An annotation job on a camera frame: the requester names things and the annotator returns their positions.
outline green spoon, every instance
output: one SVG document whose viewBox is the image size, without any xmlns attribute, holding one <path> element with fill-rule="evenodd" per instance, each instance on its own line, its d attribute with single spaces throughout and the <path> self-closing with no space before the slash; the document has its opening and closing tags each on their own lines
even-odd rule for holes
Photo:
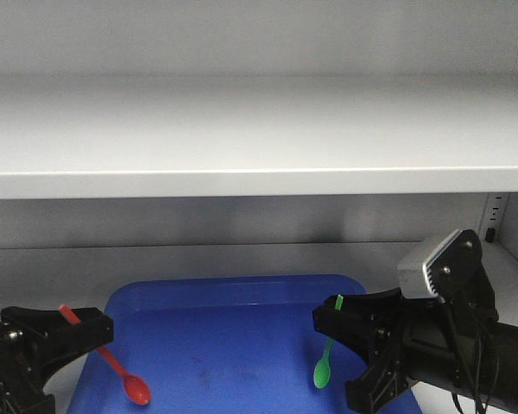
<svg viewBox="0 0 518 414">
<path fill-rule="evenodd" d="M 337 311 L 342 309 L 343 302 L 344 297 L 342 295 L 338 295 L 334 309 Z M 317 388 L 324 388 L 330 382 L 330 374 L 332 373 L 332 370 L 330 369 L 330 351 L 333 343 L 334 341 L 330 337 L 326 340 L 322 358 L 320 358 L 319 362 L 317 362 L 317 365 L 314 367 L 313 382 L 314 386 Z"/>
</svg>

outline screw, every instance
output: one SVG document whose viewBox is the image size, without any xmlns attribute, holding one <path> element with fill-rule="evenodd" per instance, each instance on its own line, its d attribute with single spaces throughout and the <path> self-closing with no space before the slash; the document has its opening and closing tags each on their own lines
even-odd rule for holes
<svg viewBox="0 0 518 414">
<path fill-rule="evenodd" d="M 23 332 L 21 330 L 11 330 L 8 332 L 8 339 L 12 342 L 17 342 L 23 336 Z"/>
</svg>

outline plastic spoon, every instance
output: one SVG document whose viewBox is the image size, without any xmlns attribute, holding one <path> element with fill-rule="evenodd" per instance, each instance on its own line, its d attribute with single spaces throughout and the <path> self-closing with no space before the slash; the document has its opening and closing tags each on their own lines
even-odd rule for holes
<svg viewBox="0 0 518 414">
<path fill-rule="evenodd" d="M 334 309 L 337 311 L 342 309 L 343 302 L 344 297 L 342 295 L 338 295 Z M 320 358 L 319 362 L 317 362 L 317 365 L 314 367 L 313 382 L 314 386 L 317 388 L 324 388 L 328 385 L 328 382 L 330 382 L 330 375 L 332 374 L 332 370 L 330 369 L 330 351 L 332 350 L 333 343 L 334 341 L 330 337 L 326 340 L 322 358 Z"/>
<path fill-rule="evenodd" d="M 80 319 L 69 306 L 63 304 L 58 308 L 61 315 L 71 324 L 80 323 Z M 133 373 L 130 373 L 121 365 L 115 356 L 106 347 L 98 348 L 98 352 L 111 365 L 113 370 L 123 380 L 124 391 L 129 399 L 139 405 L 146 405 L 152 399 L 152 393 L 149 390 L 148 384 L 142 378 Z"/>
</svg>

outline white shelf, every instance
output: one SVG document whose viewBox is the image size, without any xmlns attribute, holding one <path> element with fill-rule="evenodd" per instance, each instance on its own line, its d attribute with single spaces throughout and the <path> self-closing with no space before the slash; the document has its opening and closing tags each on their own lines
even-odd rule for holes
<svg viewBox="0 0 518 414">
<path fill-rule="evenodd" d="M 518 77 L 0 76 L 0 199 L 518 191 Z"/>
</svg>

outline plastic tray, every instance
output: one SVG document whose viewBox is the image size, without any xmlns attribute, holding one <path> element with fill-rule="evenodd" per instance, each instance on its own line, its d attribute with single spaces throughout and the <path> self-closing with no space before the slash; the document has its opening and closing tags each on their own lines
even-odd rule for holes
<svg viewBox="0 0 518 414">
<path fill-rule="evenodd" d="M 130 403 L 121 381 L 91 353 L 69 414 L 349 414 L 344 383 L 364 369 L 334 343 L 330 384 L 313 369 L 325 336 L 313 309 L 330 295 L 363 293 L 339 275 L 141 282 L 117 291 L 109 348 L 152 390 L 148 406 Z M 421 413 L 411 392 L 382 413 Z"/>
</svg>

